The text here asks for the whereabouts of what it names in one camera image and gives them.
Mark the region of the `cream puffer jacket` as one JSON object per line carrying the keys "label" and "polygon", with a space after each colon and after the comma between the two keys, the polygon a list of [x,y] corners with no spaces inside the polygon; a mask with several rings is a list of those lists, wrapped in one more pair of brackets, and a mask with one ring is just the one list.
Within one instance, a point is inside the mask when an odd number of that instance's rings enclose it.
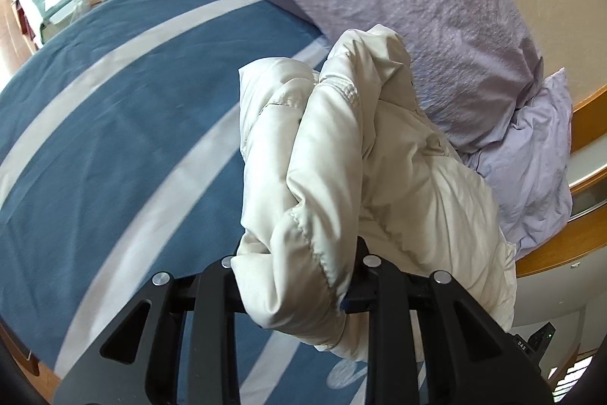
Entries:
{"label": "cream puffer jacket", "polygon": [[348,30],[320,70],[262,58],[240,71],[244,229],[234,276],[260,327],[361,361],[347,315],[358,241],[405,273],[455,279],[504,330],[516,250],[491,187],[418,105],[410,58],[384,26]]}

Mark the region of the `small lilac pillow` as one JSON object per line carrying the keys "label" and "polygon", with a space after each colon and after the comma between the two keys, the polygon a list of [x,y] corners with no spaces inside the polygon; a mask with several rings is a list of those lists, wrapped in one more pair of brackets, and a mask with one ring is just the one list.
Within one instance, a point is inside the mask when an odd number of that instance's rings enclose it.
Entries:
{"label": "small lilac pillow", "polygon": [[492,187],[500,226],[516,247],[516,259],[541,247],[570,219],[572,114],[566,70],[559,69],[514,113],[501,142],[462,156]]}

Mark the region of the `blue white striped bed sheet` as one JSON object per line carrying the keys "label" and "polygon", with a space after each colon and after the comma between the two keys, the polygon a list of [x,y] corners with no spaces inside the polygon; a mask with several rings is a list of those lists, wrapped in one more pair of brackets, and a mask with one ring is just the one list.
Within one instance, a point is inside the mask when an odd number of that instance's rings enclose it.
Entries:
{"label": "blue white striped bed sheet", "polygon": [[[239,71],[323,64],[264,0],[110,0],[1,95],[1,320],[63,379],[164,271],[202,273],[243,229]],[[237,404],[364,404],[367,368],[234,316]]]}

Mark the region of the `wooden framed cabinet door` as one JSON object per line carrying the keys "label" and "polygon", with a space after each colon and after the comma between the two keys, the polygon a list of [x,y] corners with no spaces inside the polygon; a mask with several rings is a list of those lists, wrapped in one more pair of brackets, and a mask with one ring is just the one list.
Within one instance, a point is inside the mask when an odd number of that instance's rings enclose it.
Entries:
{"label": "wooden framed cabinet door", "polygon": [[[574,107],[572,153],[568,170],[571,193],[588,192],[606,181],[606,88]],[[576,261],[606,246],[606,205],[593,206],[570,220],[554,238],[516,263],[520,277]]]}

